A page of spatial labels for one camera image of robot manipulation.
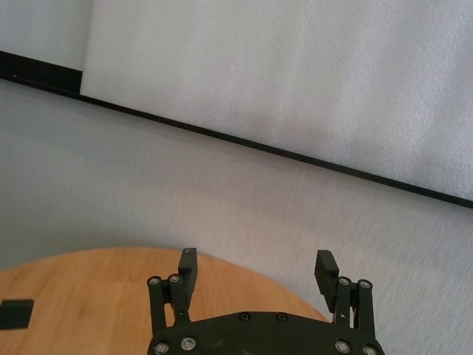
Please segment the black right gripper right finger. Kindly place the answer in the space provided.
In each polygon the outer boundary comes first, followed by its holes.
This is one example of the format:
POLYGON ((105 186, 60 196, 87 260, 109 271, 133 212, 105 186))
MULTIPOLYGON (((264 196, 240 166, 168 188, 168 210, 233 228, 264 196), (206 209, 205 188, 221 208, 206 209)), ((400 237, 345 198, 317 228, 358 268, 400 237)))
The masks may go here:
POLYGON ((372 283, 360 279, 357 283, 339 274, 339 268, 331 251, 318 250, 314 276, 329 312, 332 324, 350 328, 350 312, 353 311, 353 329, 375 338, 375 318, 372 299, 372 283))

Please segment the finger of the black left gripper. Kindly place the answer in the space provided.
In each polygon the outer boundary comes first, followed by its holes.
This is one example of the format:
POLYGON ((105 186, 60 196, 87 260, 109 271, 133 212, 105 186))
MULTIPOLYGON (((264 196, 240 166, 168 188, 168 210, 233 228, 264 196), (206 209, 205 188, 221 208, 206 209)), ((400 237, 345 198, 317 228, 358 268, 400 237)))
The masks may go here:
POLYGON ((2 300, 0 306, 0 330, 28 328, 34 307, 33 299, 2 300))

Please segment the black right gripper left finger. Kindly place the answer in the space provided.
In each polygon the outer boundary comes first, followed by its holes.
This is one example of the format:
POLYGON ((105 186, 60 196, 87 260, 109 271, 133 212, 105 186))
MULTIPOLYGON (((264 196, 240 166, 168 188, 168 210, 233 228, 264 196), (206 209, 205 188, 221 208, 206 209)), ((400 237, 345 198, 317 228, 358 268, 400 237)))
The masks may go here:
POLYGON ((191 322, 189 307, 198 275, 197 249, 185 248, 182 251, 177 273, 163 279, 156 275, 147 280, 152 336, 156 337, 167 328, 165 305, 173 311, 174 325, 191 322))

